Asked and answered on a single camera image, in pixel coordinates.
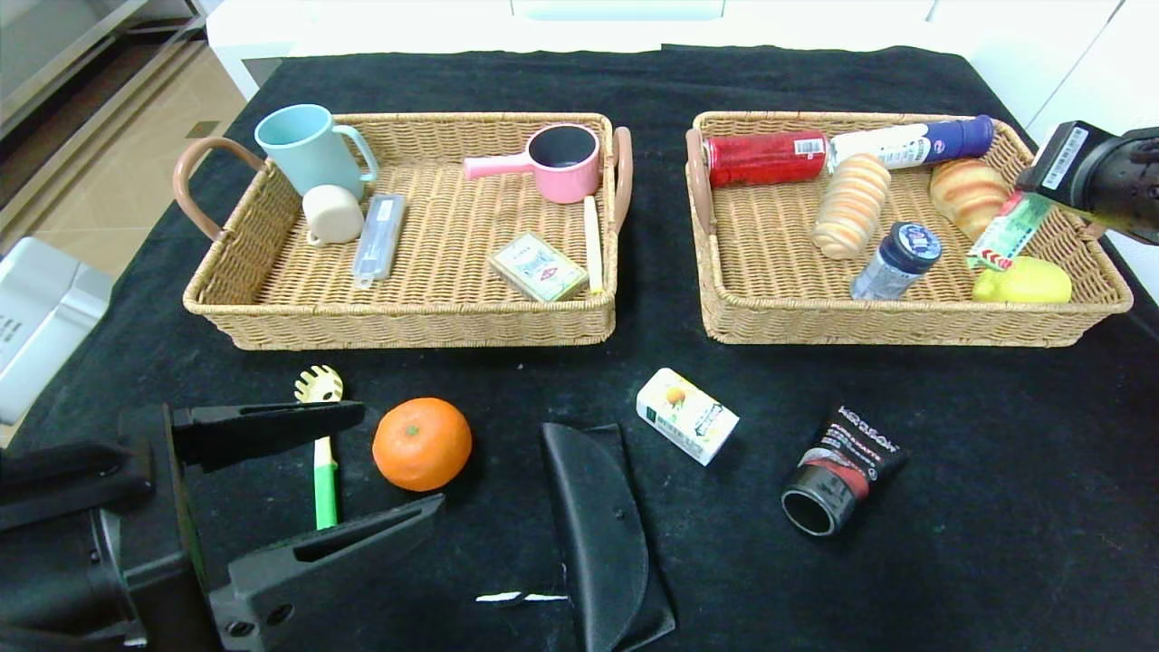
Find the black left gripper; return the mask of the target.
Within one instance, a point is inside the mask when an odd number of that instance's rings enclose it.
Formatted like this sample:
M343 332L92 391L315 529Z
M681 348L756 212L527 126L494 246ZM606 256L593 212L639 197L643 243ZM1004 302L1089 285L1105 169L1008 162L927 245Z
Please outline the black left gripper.
M178 461L214 472L335 435L365 413L363 403L345 400L121 413L119 442L148 464L148 490L92 511L95 647L274 651L297 628L350 605L429 540L442 493L245 554L229 562L229 583L206 596Z

